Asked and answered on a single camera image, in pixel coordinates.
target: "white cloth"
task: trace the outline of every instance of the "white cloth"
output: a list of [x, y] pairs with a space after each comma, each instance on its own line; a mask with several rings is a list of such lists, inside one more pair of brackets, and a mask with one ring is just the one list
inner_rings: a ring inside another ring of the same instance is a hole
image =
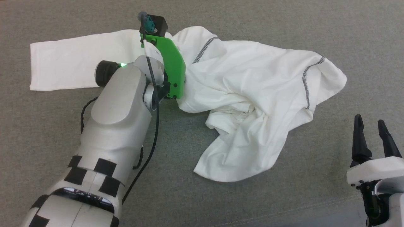
[[190, 113], [211, 110], [206, 125], [220, 134], [194, 172], [214, 181], [239, 181], [271, 168], [288, 132], [313, 120], [316, 105], [338, 93], [346, 76], [311, 51], [213, 37], [203, 27], [173, 37], [187, 65], [178, 104]]
[[[288, 131], [313, 120], [317, 104], [338, 93], [346, 76], [325, 57], [250, 41], [221, 41], [203, 27], [175, 36], [186, 63], [179, 108], [210, 110], [206, 125], [220, 136], [194, 171], [239, 181], [273, 166]], [[101, 60], [133, 62], [144, 51], [137, 30], [31, 44], [31, 90], [96, 87]]]
[[102, 60], [134, 62], [144, 55], [139, 30], [31, 44], [31, 90], [97, 87], [95, 68]]

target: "black wire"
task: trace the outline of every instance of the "black wire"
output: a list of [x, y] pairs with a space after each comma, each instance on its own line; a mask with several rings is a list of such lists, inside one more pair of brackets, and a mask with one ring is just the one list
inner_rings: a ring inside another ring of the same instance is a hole
[[139, 161], [138, 161], [137, 165], [134, 166], [132, 169], [137, 170], [140, 167], [140, 165], [142, 164], [142, 160], [143, 160], [143, 147], [140, 149]]
[[88, 103], [83, 107], [83, 110], [81, 111], [81, 117], [80, 117], [80, 134], [83, 133], [84, 130], [84, 112], [86, 111], [86, 108], [88, 105], [90, 105], [90, 103], [94, 102], [95, 100], [97, 100], [98, 96], [91, 99], [90, 101], [88, 101]]
[[[142, 22], [142, 25], [143, 25], [143, 34], [142, 35], [143, 35], [143, 39], [145, 40], [146, 39], [146, 32], [145, 32], [145, 29], [144, 29], [145, 25], [144, 25], [143, 21], [144, 20], [143, 20], [143, 16], [142, 16], [142, 18], [141, 18], [141, 22]], [[148, 56], [146, 56], [146, 60], [147, 60], [148, 66], [149, 66], [151, 81], [153, 83], [153, 88], [154, 88], [152, 98], [156, 101], [156, 131], [154, 133], [154, 140], [153, 140], [153, 145], [152, 145], [151, 150], [150, 150], [150, 154], [149, 154], [146, 162], [143, 164], [142, 168], [139, 170], [139, 173], [137, 173], [135, 179], [132, 181], [132, 184], [129, 186], [129, 188], [126, 191], [124, 197], [122, 198], [122, 204], [125, 202], [126, 198], [128, 197], [130, 191], [133, 188], [133, 185], [135, 185], [137, 179], [139, 179], [140, 175], [142, 174], [143, 170], [146, 168], [147, 164], [149, 164], [149, 162], [150, 162], [150, 160], [152, 158], [152, 155], [154, 153], [154, 149], [156, 148], [156, 143], [157, 143], [158, 123], [159, 123], [159, 115], [160, 115], [159, 106], [158, 106], [157, 85], [156, 85], [156, 80], [154, 79], [154, 74], [153, 74], [153, 69], [152, 69], [152, 64], [150, 62], [150, 58]]]

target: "black tape marking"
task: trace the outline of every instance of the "black tape marking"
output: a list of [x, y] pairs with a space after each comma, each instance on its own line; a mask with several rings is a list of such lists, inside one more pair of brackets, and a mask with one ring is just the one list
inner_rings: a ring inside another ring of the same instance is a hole
[[87, 170], [80, 167], [72, 167], [70, 172], [65, 177], [65, 181], [70, 182], [75, 185], [81, 185], [83, 179], [86, 176]]
[[99, 158], [95, 165], [94, 171], [112, 177], [114, 174], [116, 163]]
[[117, 179], [112, 177], [106, 176], [99, 191], [113, 197], [116, 197], [118, 193], [120, 182]]
[[46, 227], [48, 222], [49, 219], [43, 218], [36, 214], [28, 227]]
[[41, 195], [31, 206], [30, 210], [34, 207], [41, 208], [45, 201], [48, 199], [48, 195]]
[[77, 167], [77, 166], [78, 166], [78, 163], [79, 163], [80, 160], [81, 160], [81, 157], [82, 157], [82, 156], [74, 155], [74, 156], [72, 157], [72, 159], [70, 160], [70, 163], [69, 163], [69, 165], [68, 165], [67, 167], [68, 167], [68, 168], [69, 168], [69, 167]]
[[111, 224], [109, 225], [109, 227], [118, 227], [118, 225], [119, 225], [119, 219], [114, 216], [112, 218], [112, 221], [111, 221]]

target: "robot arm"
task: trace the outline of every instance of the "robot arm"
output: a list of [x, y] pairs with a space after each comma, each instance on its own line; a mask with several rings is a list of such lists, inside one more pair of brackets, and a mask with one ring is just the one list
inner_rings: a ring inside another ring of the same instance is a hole
[[[147, 27], [140, 30], [149, 31], [146, 41], [152, 45], [147, 48], [157, 53], [158, 59], [149, 60], [158, 86], [151, 84], [145, 56], [128, 64], [98, 64], [95, 79], [105, 88], [93, 105], [77, 153], [56, 183], [32, 205], [22, 227], [118, 226], [128, 177], [139, 159], [150, 112], [163, 98], [180, 98], [185, 79], [181, 54], [164, 37], [168, 28], [164, 18], [143, 15], [142, 19], [145, 17]], [[153, 99], [154, 92], [158, 100]]]
[[94, 103], [77, 154], [35, 202], [23, 226], [119, 223], [125, 186], [152, 117], [143, 102], [146, 83], [133, 64], [116, 70]]
[[362, 194], [367, 226], [404, 227], [404, 159], [383, 120], [379, 120], [385, 158], [371, 159], [362, 117], [355, 116], [352, 163], [347, 181]]

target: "gray fabric surface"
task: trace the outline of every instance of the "gray fabric surface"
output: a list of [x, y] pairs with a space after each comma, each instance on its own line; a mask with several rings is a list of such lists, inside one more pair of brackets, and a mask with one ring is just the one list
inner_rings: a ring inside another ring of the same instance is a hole
[[217, 133], [204, 125], [207, 113], [184, 113], [165, 101], [155, 155], [124, 204], [121, 226], [278, 226], [358, 206], [360, 196], [345, 179], [357, 113], [375, 157], [383, 148], [379, 118], [402, 148], [402, 0], [6, 0], [0, 2], [2, 226], [18, 226], [65, 170], [79, 144], [81, 108], [101, 92], [30, 91], [29, 44], [137, 29], [141, 10], [164, 16], [172, 34], [201, 25], [222, 40], [316, 51], [348, 81], [317, 106], [314, 121], [289, 133], [271, 170], [236, 183], [192, 172]]

